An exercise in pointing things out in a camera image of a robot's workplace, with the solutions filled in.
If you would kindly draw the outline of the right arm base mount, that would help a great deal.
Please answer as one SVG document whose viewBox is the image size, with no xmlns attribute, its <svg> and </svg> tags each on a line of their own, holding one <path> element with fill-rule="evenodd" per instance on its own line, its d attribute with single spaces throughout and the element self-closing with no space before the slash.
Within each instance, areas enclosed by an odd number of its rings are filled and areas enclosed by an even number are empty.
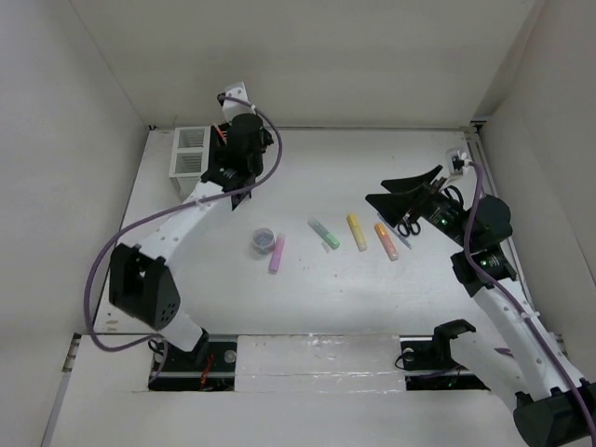
<svg viewBox="0 0 596 447">
<path fill-rule="evenodd" d="M 437 326 L 431 335 L 400 338 L 394 367 L 405 373 L 407 391 L 488 390 L 472 372 L 453 360 L 449 343 L 476 328 L 464 319 Z"/>
</svg>

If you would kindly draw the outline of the green highlighter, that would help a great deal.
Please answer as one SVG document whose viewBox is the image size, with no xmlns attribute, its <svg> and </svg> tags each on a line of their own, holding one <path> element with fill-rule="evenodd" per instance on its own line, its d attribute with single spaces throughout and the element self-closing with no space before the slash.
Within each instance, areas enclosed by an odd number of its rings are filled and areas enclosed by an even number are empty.
<svg viewBox="0 0 596 447">
<path fill-rule="evenodd" d="M 309 218 L 307 223 L 332 250 L 337 250 L 339 248 L 339 240 L 318 219 Z"/>
</svg>

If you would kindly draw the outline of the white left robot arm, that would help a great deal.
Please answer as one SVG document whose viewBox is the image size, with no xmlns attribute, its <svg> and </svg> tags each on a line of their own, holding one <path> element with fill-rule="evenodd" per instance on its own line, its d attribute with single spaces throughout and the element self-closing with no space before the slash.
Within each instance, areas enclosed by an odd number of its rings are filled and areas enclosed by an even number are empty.
<svg viewBox="0 0 596 447">
<path fill-rule="evenodd" d="M 224 142 L 218 137 L 216 130 L 210 133 L 207 169 L 183 209 L 136 244 L 118 244 L 110 258 L 110 303 L 163 335 L 191 370 L 207 360 L 209 335 L 183 310 L 175 270 L 202 236 L 251 197 L 273 142 L 262 118 L 252 113 L 232 119 Z"/>
</svg>

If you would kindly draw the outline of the purple highlighter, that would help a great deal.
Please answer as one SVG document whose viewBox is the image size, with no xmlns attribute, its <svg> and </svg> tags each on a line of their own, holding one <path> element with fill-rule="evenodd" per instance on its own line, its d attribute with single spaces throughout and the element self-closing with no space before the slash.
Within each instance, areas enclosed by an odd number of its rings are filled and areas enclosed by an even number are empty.
<svg viewBox="0 0 596 447">
<path fill-rule="evenodd" d="M 275 241 L 275 247 L 272 252 L 272 256 L 271 256 L 270 263 L 268 266 L 268 272 L 270 274 L 276 274 L 279 270 L 281 257 L 282 257 L 283 250 L 285 247 L 285 241 L 286 241 L 286 236 L 284 234 L 278 234 L 276 241 Z"/>
</svg>

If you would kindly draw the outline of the paper clip tub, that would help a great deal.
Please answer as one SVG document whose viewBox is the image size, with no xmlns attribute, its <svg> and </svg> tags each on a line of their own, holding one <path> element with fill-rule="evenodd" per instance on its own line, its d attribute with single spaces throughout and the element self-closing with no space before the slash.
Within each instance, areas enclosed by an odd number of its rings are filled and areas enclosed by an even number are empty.
<svg viewBox="0 0 596 447">
<path fill-rule="evenodd" d="M 269 228 L 257 228 L 252 233 L 252 248 L 261 255 L 271 253 L 276 246 L 276 236 Z"/>
</svg>

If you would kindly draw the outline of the white slatted pen holder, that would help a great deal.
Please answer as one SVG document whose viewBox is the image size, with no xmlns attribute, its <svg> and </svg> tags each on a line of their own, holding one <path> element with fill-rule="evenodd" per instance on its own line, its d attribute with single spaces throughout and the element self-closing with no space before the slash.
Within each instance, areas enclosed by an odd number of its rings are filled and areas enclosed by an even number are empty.
<svg viewBox="0 0 596 447">
<path fill-rule="evenodd" d="M 181 201 L 194 191 L 207 170 L 210 127 L 182 127 L 174 130 L 169 179 Z"/>
</svg>

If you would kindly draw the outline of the blue pen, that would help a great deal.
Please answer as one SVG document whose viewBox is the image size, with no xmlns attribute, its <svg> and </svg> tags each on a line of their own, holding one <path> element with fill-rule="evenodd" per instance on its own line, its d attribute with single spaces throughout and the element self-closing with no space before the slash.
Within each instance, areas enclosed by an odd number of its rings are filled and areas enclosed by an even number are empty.
<svg viewBox="0 0 596 447">
<path fill-rule="evenodd" d="M 407 240 L 406 237 L 404 237 L 395 227 L 391 226 L 384 218 L 383 216 L 377 212 L 377 217 L 379 218 L 379 220 L 387 227 L 388 230 L 390 230 L 394 236 L 405 246 L 407 247 L 409 250 L 412 249 L 412 245 L 411 243 Z"/>
</svg>

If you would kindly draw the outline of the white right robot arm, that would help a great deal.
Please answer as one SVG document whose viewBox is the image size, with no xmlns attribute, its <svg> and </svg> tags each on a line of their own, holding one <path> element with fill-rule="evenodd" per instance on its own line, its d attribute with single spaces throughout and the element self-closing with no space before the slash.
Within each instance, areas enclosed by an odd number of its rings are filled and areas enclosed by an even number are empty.
<svg viewBox="0 0 596 447">
<path fill-rule="evenodd" d="M 385 192 L 365 199 L 389 225 L 403 229 L 424 219 L 461 247 L 451 257 L 454 275 L 505 345 L 490 346 L 471 323 L 456 319 L 435 327 L 428 338 L 402 340 L 396 363 L 418 379 L 470 371 L 508 407 L 529 446 L 593 439 L 595 385 L 565 356 L 528 303 L 501 249 L 512 234 L 509 207 L 482 192 L 483 169 L 472 167 L 476 185 L 470 208 L 460 196 L 450 196 L 441 166 L 384 180 Z"/>
</svg>

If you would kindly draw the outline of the orange highlighter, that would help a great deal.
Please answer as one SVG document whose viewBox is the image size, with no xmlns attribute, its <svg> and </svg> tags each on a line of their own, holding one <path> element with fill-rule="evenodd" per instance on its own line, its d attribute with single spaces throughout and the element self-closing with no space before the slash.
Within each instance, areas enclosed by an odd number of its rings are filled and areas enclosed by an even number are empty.
<svg viewBox="0 0 596 447">
<path fill-rule="evenodd" d="M 397 261 L 399 259 L 399 254 L 389 236 L 386 226 L 383 223 L 376 223 L 374 225 L 374 230 L 379 237 L 388 259 L 390 261 Z"/>
</svg>

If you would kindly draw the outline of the black handled scissors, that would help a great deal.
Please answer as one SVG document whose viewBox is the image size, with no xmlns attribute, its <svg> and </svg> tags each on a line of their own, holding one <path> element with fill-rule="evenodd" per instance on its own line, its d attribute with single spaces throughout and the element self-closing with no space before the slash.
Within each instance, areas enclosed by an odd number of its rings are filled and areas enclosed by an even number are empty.
<svg viewBox="0 0 596 447">
<path fill-rule="evenodd" d="M 464 198 L 461 191 L 454 185 L 448 185 L 441 190 L 441 193 L 448 199 L 458 203 L 459 207 L 464 206 Z M 420 234 L 421 228 L 419 223 L 411 223 L 406 219 L 403 219 L 397 225 L 397 232 L 400 237 L 417 236 Z"/>
</svg>

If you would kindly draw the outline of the aluminium rail right side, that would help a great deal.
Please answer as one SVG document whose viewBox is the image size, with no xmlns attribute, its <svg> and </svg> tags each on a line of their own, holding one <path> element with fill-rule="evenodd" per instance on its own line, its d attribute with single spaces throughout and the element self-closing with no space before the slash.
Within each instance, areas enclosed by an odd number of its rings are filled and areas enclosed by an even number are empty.
<svg viewBox="0 0 596 447">
<path fill-rule="evenodd" d="M 485 267 L 486 266 L 482 266 L 480 264 L 480 261 L 475 261 L 473 256 L 472 256 L 472 240 L 477 240 L 477 239 L 473 239 L 472 234 L 474 232 L 474 226 L 477 222 L 477 217 L 478 216 L 478 211 L 480 211 L 480 203 L 481 203 L 481 199 L 483 197 L 489 197 L 489 198 L 494 198 L 497 199 L 496 201 L 499 202 L 499 204 L 503 205 L 503 207 L 508 208 L 508 206 L 506 206 L 505 202 L 503 202 L 502 200 L 499 199 L 498 196 L 495 196 L 493 194 L 486 194 L 488 193 L 495 193 L 495 189 L 494 189 L 494 185 L 492 180 L 490 179 L 490 172 L 488 172 L 488 163 L 487 161 L 483 158 L 484 157 L 484 152 L 483 152 L 483 148 L 482 148 L 482 144 L 481 144 L 481 138 L 480 138 L 480 128 L 485 125 L 487 122 L 487 118 L 485 119 L 480 119 L 480 118 L 473 118 L 471 124 L 469 125 L 469 129 L 466 130 L 466 140 L 467 140 L 467 145 L 468 145 L 468 149 L 469 149 L 469 153 L 471 156 L 471 162 L 469 164 L 469 167 L 471 168 L 471 171 L 475 173 L 476 176 L 476 183 L 475 183 L 475 187 L 474 187 L 474 194 L 473 194 L 473 198 L 472 198 L 472 205 L 471 208 L 469 209 L 469 215 L 467 218 L 467 223 L 465 226 L 465 234 L 464 234 L 464 254 L 465 257 L 467 259 L 467 263 L 469 264 L 470 268 L 475 272 L 475 276 L 478 277 L 478 280 L 481 282 L 481 288 L 487 288 L 488 290 L 490 289 L 494 289 L 495 291 L 501 291 L 505 294 L 505 299 L 507 302 L 509 302 L 515 309 L 517 309 L 517 311 L 520 312 L 524 312 L 522 310 L 522 302 L 517 302 L 517 299 L 514 298 L 513 293 L 508 291 L 507 288 L 504 286 L 505 283 L 499 283 L 499 279 L 494 278 L 493 274 L 491 274 L 489 272 L 489 270 L 487 270 Z M 480 252 L 488 252 L 488 249 L 490 248 L 497 248 L 497 251 L 500 251 L 500 243 L 502 240 L 505 239 L 499 239 L 496 242 L 490 242 L 488 248 L 486 249 L 480 249 L 480 251 L 478 251 L 476 254 L 480 254 Z M 518 278 L 516 275 L 520 273 L 520 270 L 511 270 L 511 265 L 508 263 L 508 258 L 507 256 L 504 258 L 505 263 L 503 265 L 501 265 L 501 267 L 498 267 L 498 269 L 503 270 L 503 272 L 505 273 L 505 276 L 502 279 L 511 279 L 511 280 L 515 280 L 516 278 Z M 525 320 L 525 323 L 528 323 L 526 326 L 530 329 L 530 333 L 532 335 L 536 335 L 538 336 L 538 342 L 541 346 L 546 348 L 546 340 L 540 340 L 540 336 L 538 334 L 537 331 L 537 326 L 533 326 L 532 321 L 530 321 L 530 319 Z M 561 349 L 563 346 L 562 343 L 560 343 L 561 340 L 557 339 L 557 337 L 555 336 L 556 334 L 553 334 L 551 332 L 548 332 L 549 335 L 549 340 L 551 339 L 554 342 L 554 346 L 555 347 L 555 351 L 561 351 L 559 352 L 559 354 L 556 354 L 557 356 L 563 357 L 566 355 L 565 350 Z"/>
</svg>

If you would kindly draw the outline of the yellow highlighter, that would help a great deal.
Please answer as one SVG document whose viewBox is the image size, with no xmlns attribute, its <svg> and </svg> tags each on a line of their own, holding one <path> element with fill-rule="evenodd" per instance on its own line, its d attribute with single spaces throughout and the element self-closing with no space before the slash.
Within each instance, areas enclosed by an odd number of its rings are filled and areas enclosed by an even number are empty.
<svg viewBox="0 0 596 447">
<path fill-rule="evenodd" d="M 359 251 L 366 251 L 368 249 L 368 245 L 359 223 L 358 216 L 355 213 L 348 213 L 346 220 Z"/>
</svg>

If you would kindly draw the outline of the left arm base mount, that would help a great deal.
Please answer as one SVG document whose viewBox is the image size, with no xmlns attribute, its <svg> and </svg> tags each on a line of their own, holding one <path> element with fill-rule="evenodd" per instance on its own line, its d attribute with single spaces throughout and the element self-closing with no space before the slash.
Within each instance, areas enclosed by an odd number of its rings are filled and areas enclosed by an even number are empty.
<svg viewBox="0 0 596 447">
<path fill-rule="evenodd" d="M 153 353 L 148 389 L 155 392 L 231 392 L 235 390 L 237 342 L 235 335 L 210 335 L 193 358 L 173 345 L 164 357 L 164 342 L 150 340 Z"/>
</svg>

